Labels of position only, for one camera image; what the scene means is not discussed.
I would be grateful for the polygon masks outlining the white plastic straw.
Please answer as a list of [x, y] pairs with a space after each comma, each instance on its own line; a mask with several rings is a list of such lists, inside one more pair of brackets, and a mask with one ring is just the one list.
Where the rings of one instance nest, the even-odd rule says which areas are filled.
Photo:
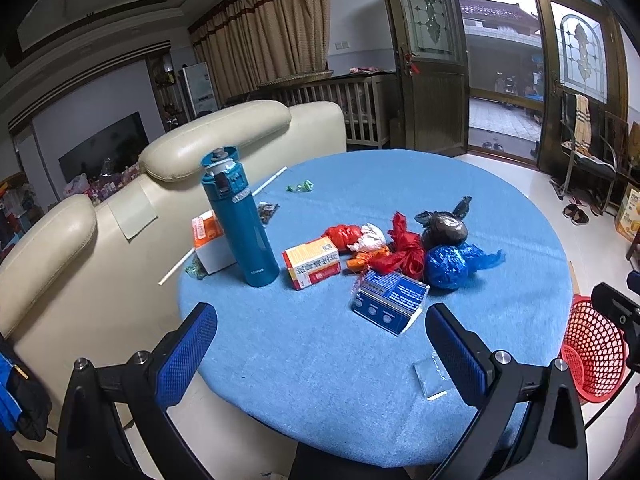
[[[280, 177], [281, 174], [283, 174], [286, 170], [288, 169], [287, 166], [282, 167], [281, 169], [279, 169], [275, 174], [273, 174], [271, 177], [269, 177], [267, 180], [265, 180], [264, 182], [262, 182], [261, 185], [258, 185], [257, 188], [254, 188], [254, 190], [252, 191], [252, 195], [256, 196], [258, 195], [260, 192], [262, 192], [262, 190], [264, 188], [266, 188], [268, 185], [270, 185], [274, 180], [277, 179], [277, 177]], [[165, 284], [188, 260], [190, 257], [192, 257], [194, 255], [195, 249], [192, 247], [191, 249], [189, 249], [169, 270], [168, 272], [158, 281], [157, 285], [158, 286], [163, 286], [163, 284]]]

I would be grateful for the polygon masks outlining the clear plastic wrapper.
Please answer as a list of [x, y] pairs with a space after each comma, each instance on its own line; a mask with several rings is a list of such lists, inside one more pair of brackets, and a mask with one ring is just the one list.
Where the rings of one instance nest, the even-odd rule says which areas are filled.
[[427, 401], [434, 401], [444, 396], [454, 386], [442, 360], [435, 351], [413, 364], [413, 371], [422, 394]]

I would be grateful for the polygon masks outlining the red knotted plastic bag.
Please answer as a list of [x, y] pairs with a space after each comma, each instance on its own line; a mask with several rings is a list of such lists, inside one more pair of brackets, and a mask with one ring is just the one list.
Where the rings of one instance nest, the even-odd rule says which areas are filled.
[[327, 228], [323, 235], [333, 243], [339, 252], [350, 252], [350, 246], [358, 242], [362, 232], [359, 226], [338, 224]]

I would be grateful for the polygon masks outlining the blue water bottle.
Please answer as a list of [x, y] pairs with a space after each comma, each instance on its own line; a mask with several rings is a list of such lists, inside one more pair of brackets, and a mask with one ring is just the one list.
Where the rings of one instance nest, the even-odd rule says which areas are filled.
[[201, 160], [201, 165], [204, 167], [201, 184], [244, 281], [252, 287], [271, 284], [279, 276], [280, 268], [239, 162], [238, 149], [214, 148]]

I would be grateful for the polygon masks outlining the blue round tablecloth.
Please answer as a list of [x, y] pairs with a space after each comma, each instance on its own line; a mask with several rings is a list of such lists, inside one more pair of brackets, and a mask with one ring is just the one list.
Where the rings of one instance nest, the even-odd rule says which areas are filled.
[[[286, 190], [305, 180], [311, 192]], [[430, 300], [518, 362], [546, 365], [558, 355], [572, 296], [565, 252], [536, 205], [494, 174], [433, 154], [360, 151], [288, 167], [258, 195], [279, 205], [267, 226], [276, 254], [329, 226], [388, 229], [396, 211], [412, 218], [471, 196], [470, 242], [506, 261]], [[205, 301], [218, 315], [201, 375], [221, 399], [326, 452], [385, 467], [442, 460], [474, 412], [457, 393], [424, 398], [413, 371], [433, 351], [423, 322], [400, 336], [381, 330], [352, 312], [355, 283], [338, 274], [296, 290], [281, 273], [254, 288], [236, 266], [203, 281], [184, 276], [181, 313]]]

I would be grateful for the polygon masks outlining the green wrapper near box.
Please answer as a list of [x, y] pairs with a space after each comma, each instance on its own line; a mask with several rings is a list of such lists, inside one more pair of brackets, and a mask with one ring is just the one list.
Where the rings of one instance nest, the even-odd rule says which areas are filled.
[[191, 261], [186, 265], [184, 272], [186, 272], [190, 278], [194, 278], [194, 280], [198, 281], [203, 281], [208, 275], [205, 266], [203, 266], [203, 263], [201, 263], [201, 260], [197, 255], [192, 257]]

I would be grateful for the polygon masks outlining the brown glass panel door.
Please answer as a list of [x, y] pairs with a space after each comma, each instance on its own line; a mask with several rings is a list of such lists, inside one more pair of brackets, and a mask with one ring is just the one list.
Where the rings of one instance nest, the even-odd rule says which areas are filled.
[[401, 145], [459, 156], [469, 147], [469, 69], [459, 0], [384, 0], [400, 94]]

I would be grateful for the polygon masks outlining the green candy wrapper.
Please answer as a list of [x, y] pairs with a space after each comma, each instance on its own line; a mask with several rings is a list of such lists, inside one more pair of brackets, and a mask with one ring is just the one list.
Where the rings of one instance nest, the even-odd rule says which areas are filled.
[[297, 184], [288, 185], [286, 190], [290, 193], [309, 193], [314, 189], [314, 184], [311, 180], [305, 180]]

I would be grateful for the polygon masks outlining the red plastic bag strips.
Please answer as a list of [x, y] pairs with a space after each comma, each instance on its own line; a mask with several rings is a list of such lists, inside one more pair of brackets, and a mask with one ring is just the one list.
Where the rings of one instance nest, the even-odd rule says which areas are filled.
[[372, 257], [368, 262], [369, 268], [378, 274], [399, 272], [420, 281], [423, 278], [425, 260], [420, 235], [408, 230], [407, 219], [399, 211], [393, 216], [392, 228], [388, 234], [394, 249], [388, 255]]

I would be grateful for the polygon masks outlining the yellow cardboard box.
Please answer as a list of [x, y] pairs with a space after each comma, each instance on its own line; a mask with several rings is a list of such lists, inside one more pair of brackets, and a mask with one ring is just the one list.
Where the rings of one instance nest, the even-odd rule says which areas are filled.
[[615, 218], [618, 234], [632, 242], [640, 229], [640, 191], [628, 184]]

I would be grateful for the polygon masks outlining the beige striped curtain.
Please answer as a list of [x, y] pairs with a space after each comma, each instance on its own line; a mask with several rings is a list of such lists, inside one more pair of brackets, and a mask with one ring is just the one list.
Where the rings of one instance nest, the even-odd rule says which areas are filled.
[[328, 67], [330, 0], [222, 0], [190, 28], [219, 104]]

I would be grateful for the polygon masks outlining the blue foil medicine box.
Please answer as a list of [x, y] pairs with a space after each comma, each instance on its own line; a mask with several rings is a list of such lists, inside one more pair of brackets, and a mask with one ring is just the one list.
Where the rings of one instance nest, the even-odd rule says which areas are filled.
[[352, 297], [350, 307], [387, 333], [400, 336], [423, 311], [430, 288], [427, 284], [392, 272], [364, 274]]

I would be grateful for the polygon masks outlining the black knotted plastic bag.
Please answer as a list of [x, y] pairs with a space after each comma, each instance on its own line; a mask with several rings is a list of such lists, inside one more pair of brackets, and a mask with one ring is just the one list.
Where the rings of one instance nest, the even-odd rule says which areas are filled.
[[471, 196], [464, 196], [453, 211], [422, 211], [414, 220], [423, 228], [421, 243], [426, 252], [439, 246], [459, 246], [469, 236], [464, 218], [469, 212]]

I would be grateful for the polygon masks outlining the yellow red medicine box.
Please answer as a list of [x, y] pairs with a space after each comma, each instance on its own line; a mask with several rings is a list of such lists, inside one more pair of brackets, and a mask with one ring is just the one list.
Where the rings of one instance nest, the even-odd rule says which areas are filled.
[[326, 236], [285, 249], [282, 257], [296, 290], [318, 284], [342, 272], [338, 249]]

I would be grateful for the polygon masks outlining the metal frame chair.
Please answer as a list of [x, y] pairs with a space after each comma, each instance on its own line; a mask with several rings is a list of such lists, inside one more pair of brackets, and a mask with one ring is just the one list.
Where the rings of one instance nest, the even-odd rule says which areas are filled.
[[627, 153], [628, 124], [599, 102], [582, 94], [564, 92], [561, 99], [561, 152], [567, 157], [566, 174], [550, 183], [560, 200], [570, 192], [577, 171], [606, 183], [602, 197], [589, 191], [594, 212], [604, 214], [611, 205], [614, 185], [623, 173]]

